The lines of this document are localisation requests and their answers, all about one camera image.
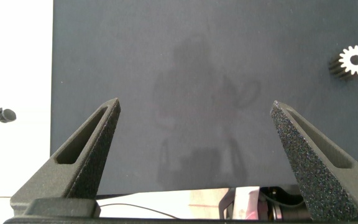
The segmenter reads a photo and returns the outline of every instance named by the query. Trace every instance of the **black cable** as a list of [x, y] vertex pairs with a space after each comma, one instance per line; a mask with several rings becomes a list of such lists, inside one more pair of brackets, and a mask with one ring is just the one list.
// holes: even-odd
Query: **black cable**
[[139, 206], [139, 205], [132, 205], [132, 204], [128, 204], [128, 203], [110, 203], [110, 204], [107, 204], [107, 205], [101, 205], [100, 207], [105, 207], [105, 206], [110, 206], [110, 205], [127, 205], [127, 206], [133, 206], [133, 207], [137, 207], [137, 208], [143, 208], [143, 209], [146, 209], [146, 210], [149, 210], [149, 211], [152, 211], [152, 212], [157, 212], [159, 214], [166, 215], [166, 216], [171, 217], [171, 218], [179, 219], [178, 217], [174, 217], [173, 215], [167, 214], [165, 212], [160, 212], [160, 211], [154, 210], [152, 208], [146, 208], [146, 207], [142, 207], [142, 206]]
[[296, 204], [296, 205], [287, 205], [287, 204], [278, 202], [278, 201], [276, 201], [276, 200], [270, 198], [269, 196], [267, 196], [267, 195], [266, 195], [265, 193], [263, 193], [263, 192], [260, 192], [260, 193], [261, 193], [261, 194], [266, 198], [266, 200], [268, 200], [269, 202], [272, 202], [272, 203], [275, 203], [275, 204], [277, 204], [277, 205], [279, 205], [279, 206], [283, 206], [283, 207], [287, 207], [287, 208], [296, 208], [296, 207], [299, 207], [300, 205], [303, 205], [304, 202], [305, 202], [305, 201], [302, 201], [302, 202], [300, 202], [300, 203], [298, 203], [298, 204]]

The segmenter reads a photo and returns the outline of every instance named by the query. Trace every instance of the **black microphone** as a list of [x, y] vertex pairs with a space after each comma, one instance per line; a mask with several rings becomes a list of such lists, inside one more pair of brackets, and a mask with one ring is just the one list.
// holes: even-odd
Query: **black microphone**
[[8, 123], [16, 120], [16, 114], [13, 110], [0, 108], [0, 122]]

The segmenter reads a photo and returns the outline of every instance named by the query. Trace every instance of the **gear icon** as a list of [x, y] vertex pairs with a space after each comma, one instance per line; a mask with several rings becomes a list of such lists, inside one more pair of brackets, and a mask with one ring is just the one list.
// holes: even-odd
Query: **gear icon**
[[348, 79], [358, 74], [358, 46], [344, 49], [329, 64], [329, 71], [340, 79]]

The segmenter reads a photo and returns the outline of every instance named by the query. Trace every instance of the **white background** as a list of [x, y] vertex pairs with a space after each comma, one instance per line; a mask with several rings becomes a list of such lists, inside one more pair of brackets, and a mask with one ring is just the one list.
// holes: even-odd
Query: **white background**
[[[0, 197], [12, 196], [49, 158], [52, 23], [52, 0], [0, 1], [0, 107], [17, 115], [0, 123]], [[0, 223], [13, 214], [2, 201]]]

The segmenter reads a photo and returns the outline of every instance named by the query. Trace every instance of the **black panel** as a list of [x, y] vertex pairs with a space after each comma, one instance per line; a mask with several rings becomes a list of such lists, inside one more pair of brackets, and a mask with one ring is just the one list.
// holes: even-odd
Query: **black panel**
[[99, 194], [295, 184], [285, 102], [358, 161], [358, 1], [55, 1], [51, 153], [101, 103], [122, 113]]

